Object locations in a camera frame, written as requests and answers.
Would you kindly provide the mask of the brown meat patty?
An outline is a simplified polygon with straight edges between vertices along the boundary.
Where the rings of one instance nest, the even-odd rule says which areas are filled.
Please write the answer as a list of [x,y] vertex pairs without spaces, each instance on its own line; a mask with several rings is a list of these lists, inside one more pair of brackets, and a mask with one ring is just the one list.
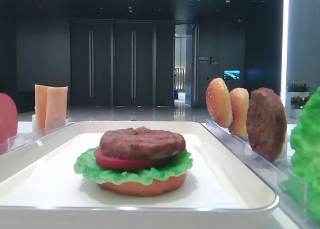
[[251,149],[275,161],[286,140],[287,118],[281,98],[272,89],[261,87],[251,92],[246,128]]
[[186,150],[179,133],[147,127],[108,130],[99,148],[106,157],[125,160],[163,159]]

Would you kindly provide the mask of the red tomato slice on tray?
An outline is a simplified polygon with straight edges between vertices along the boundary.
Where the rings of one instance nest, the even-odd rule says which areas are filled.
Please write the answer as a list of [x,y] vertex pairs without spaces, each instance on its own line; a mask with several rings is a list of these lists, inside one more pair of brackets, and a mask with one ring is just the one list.
[[108,157],[102,154],[100,148],[94,151],[94,156],[97,164],[105,169],[117,169],[117,170],[129,170],[136,171],[142,169],[149,169],[152,167],[159,167],[167,163],[172,157],[166,157],[161,159],[119,159]]

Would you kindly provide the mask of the green lettuce leaf on tray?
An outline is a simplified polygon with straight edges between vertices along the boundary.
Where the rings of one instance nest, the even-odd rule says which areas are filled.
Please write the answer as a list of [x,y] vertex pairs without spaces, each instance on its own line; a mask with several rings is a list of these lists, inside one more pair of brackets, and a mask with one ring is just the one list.
[[145,186],[151,185],[154,180],[165,181],[170,177],[179,177],[185,174],[193,166],[191,153],[187,150],[180,152],[168,159],[164,164],[140,170],[118,170],[102,168],[96,162],[94,152],[97,149],[90,148],[82,153],[74,164],[74,172],[82,174],[86,179],[97,184],[113,183],[120,185],[126,182],[137,182]]

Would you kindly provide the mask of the standing brown meat patty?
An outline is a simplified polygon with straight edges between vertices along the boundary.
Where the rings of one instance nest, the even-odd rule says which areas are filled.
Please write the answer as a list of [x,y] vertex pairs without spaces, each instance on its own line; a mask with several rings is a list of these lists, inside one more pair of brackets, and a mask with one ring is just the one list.
[[246,128],[251,149],[275,161],[286,140],[287,118],[281,98],[272,89],[261,87],[251,92]]

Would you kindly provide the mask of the standing red tomato slice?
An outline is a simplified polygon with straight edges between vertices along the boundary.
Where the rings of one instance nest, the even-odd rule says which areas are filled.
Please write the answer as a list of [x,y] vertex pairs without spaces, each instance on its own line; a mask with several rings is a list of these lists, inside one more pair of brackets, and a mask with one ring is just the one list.
[[0,143],[17,135],[18,111],[13,99],[5,94],[0,94]]

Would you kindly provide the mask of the standing green lettuce leaf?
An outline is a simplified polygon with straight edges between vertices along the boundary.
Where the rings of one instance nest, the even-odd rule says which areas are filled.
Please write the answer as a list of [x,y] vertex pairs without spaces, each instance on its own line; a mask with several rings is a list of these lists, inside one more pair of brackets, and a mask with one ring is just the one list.
[[300,122],[291,131],[291,174],[280,183],[282,192],[309,216],[320,220],[320,90],[310,97],[300,113]]

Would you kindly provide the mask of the sesame bun top slice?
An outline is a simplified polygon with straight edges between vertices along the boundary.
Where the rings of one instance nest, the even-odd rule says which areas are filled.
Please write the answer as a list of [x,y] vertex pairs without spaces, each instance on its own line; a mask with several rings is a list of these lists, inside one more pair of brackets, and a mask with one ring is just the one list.
[[222,78],[214,78],[209,83],[205,102],[213,121],[222,128],[228,128],[233,121],[233,112],[229,90]]

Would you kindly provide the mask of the dark double doors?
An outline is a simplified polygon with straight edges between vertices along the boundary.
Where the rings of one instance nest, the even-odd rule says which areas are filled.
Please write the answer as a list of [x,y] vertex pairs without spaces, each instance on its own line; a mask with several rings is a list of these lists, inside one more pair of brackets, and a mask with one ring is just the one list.
[[73,106],[174,104],[174,22],[73,19],[70,46]]

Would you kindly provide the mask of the bun bottom on tray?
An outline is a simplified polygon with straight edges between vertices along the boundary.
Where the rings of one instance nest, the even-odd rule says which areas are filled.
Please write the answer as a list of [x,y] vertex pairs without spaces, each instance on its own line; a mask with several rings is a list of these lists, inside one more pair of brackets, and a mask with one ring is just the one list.
[[98,184],[98,186],[104,190],[126,196],[155,197],[179,189],[185,182],[186,176],[187,173],[180,176],[171,176],[167,180],[154,179],[150,185],[130,181],[119,185],[106,182]]

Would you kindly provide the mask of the potted plants in planter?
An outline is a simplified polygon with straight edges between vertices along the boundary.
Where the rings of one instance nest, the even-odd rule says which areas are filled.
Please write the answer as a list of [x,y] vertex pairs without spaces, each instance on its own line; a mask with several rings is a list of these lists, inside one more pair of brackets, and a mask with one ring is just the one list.
[[300,113],[308,102],[310,87],[306,82],[292,81],[287,86],[285,109],[288,118],[299,119]]

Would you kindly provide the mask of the white rectangular metal tray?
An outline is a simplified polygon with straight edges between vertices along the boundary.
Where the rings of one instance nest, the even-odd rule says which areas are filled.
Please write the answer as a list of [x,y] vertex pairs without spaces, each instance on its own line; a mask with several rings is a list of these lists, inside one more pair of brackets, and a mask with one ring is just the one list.
[[[180,189],[129,197],[74,172],[104,132],[141,126],[184,136],[193,167]],[[258,229],[278,204],[278,194],[197,122],[76,122],[0,157],[3,229]]]

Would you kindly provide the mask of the small wall screen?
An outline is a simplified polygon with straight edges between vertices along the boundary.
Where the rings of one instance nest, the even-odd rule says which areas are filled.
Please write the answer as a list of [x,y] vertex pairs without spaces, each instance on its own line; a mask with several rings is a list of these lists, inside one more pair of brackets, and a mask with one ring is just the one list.
[[224,70],[223,71],[223,79],[238,81],[240,79],[240,71],[239,70]]

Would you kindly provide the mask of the clear rack rail left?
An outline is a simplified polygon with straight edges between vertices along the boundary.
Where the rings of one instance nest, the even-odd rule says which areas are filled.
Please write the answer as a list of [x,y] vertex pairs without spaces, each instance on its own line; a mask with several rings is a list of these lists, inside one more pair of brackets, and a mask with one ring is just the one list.
[[32,128],[31,132],[26,133],[28,127],[33,127],[35,123],[30,121],[19,121],[18,129],[20,129],[21,127],[20,130],[22,131],[22,133],[18,133],[17,135],[8,138],[6,142],[1,143],[0,155],[2,156],[7,152],[24,146],[30,142],[37,141],[44,136],[47,136],[55,131],[58,131],[66,126],[71,125],[72,123],[72,119],[67,118],[66,121],[58,120],[49,127],[45,127],[40,130],[34,130],[34,128]]

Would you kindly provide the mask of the clear rack rail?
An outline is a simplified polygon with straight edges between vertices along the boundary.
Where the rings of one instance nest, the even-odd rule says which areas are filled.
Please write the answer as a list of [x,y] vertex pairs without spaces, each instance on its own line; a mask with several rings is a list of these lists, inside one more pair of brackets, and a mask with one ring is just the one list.
[[22,131],[22,133],[18,133],[17,135],[8,138],[6,142],[1,143],[0,155],[2,156],[7,152],[24,146],[30,142],[37,141],[44,136],[47,136],[55,131],[58,131],[66,126],[71,125],[72,123],[72,119],[67,118],[66,121],[58,120],[49,127],[45,127],[40,130],[34,130],[34,128],[32,128],[31,132],[26,133],[28,127],[33,127],[35,123],[30,121],[19,121],[18,129],[20,129],[21,127],[20,130]]
[[316,205],[320,201],[320,195],[309,189],[308,183],[291,171],[294,151],[291,149],[289,134],[286,136],[280,157],[274,162],[269,162],[251,149],[247,136],[231,135],[227,129],[218,126],[211,119],[207,119],[204,126],[275,190],[279,195],[280,211],[293,226],[299,229],[320,227],[320,221],[312,217],[312,210],[320,208]]

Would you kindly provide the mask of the clear rack rail right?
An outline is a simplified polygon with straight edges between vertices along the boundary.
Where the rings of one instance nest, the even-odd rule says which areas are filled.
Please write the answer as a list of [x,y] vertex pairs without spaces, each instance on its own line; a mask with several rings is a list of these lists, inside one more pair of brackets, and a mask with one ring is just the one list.
[[308,183],[291,171],[294,151],[291,149],[289,134],[286,136],[280,157],[274,162],[269,162],[251,149],[247,136],[231,135],[227,129],[218,126],[211,119],[207,119],[204,126],[275,190],[279,195],[280,211],[293,226],[299,229],[320,227],[320,221],[312,217],[312,210],[320,208],[316,205],[320,201],[320,195],[309,189]]

